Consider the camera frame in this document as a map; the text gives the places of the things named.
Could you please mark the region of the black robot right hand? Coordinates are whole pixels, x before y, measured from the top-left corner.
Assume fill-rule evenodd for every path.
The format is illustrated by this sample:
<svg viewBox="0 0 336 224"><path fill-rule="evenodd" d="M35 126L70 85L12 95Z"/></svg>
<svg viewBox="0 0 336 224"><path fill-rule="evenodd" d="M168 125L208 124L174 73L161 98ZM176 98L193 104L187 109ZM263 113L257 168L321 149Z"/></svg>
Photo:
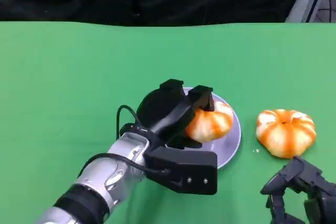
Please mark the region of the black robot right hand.
<svg viewBox="0 0 336 224"><path fill-rule="evenodd" d="M307 194L304 207L310 223L335 223L335 183L325 180L322 170L300 156L294 156L260 191L268 196L271 223L304 223L286 213L283 196L287 188Z"/></svg>

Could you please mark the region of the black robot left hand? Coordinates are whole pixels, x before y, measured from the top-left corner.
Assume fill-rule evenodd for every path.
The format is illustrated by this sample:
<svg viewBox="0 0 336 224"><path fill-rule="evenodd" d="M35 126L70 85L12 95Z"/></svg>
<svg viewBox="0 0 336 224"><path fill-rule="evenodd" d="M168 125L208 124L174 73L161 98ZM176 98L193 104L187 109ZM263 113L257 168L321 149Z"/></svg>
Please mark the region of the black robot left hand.
<svg viewBox="0 0 336 224"><path fill-rule="evenodd" d="M148 93L137 108L142 126L155 133L164 146L183 150L201 148L186 128L196 118L196 110L214 111L213 88L198 85L185 93L182 80L169 79Z"/></svg>

